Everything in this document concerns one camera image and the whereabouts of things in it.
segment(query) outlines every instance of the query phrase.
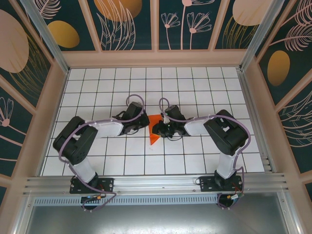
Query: black mounting plate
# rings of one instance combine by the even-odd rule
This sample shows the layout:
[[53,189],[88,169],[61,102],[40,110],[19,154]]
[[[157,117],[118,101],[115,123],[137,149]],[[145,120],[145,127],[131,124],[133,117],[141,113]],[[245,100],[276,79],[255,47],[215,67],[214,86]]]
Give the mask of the black mounting plate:
[[[97,181],[97,189],[104,189],[106,192],[112,192],[114,188],[113,178],[99,178]],[[76,177],[71,179],[70,194],[98,194],[96,191],[84,186]]]
[[235,187],[233,186],[232,183],[234,183],[236,187],[239,188],[240,190],[242,190],[243,188],[242,178],[239,175],[233,176],[232,183],[225,185],[224,188],[220,188],[215,183],[214,176],[201,176],[198,178],[198,180],[199,180],[200,190],[202,192],[221,192],[221,191],[235,192]]

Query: orange triangle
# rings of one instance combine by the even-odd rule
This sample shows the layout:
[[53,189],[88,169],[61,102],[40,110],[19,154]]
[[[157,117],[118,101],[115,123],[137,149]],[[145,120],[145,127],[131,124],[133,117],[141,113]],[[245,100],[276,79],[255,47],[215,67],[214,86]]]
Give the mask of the orange triangle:
[[159,135],[153,134],[152,129],[155,124],[158,124],[160,120],[162,120],[161,115],[152,115],[148,116],[148,119],[150,120],[150,124],[148,125],[148,129],[150,131],[150,141],[151,145],[153,145],[159,138]]

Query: white tiled floor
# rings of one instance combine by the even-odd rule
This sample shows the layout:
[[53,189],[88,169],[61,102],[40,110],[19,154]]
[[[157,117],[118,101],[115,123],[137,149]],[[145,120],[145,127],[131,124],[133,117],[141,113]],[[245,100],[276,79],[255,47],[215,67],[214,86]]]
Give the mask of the white tiled floor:
[[[160,113],[161,97],[179,105],[186,118],[226,109],[252,134],[252,142],[239,156],[237,168],[244,166],[248,173],[264,171],[235,68],[103,68],[71,70],[42,175],[72,175],[52,147],[53,140],[72,117],[109,118],[126,110],[126,98],[133,93],[146,101],[148,115]],[[205,174],[215,171],[219,150],[209,135],[178,141],[160,138],[150,145],[146,128],[132,136],[95,140],[88,158],[95,171],[106,176]]]

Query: perforated metal strip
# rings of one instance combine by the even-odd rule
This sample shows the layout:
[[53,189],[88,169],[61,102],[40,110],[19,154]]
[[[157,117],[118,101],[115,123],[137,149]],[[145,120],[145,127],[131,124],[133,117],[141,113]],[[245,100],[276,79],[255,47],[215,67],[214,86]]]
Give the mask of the perforated metal strip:
[[[107,205],[179,205],[216,203],[217,194],[208,195],[154,195],[154,196],[117,196]],[[37,197],[34,206],[80,206],[81,197]],[[107,201],[103,198],[86,205],[100,205]]]

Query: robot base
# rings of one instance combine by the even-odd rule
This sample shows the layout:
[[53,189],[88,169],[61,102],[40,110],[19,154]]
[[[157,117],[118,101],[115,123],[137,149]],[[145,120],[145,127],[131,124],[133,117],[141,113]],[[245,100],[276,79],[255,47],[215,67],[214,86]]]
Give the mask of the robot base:
[[235,192],[235,186],[240,190],[243,188],[242,178],[235,174],[228,179],[220,179],[215,172],[214,176],[201,176],[198,179],[202,192]]
[[[99,178],[96,189],[112,192],[114,188],[113,178]],[[98,194],[98,192],[84,186],[76,177],[71,179],[70,194]]]

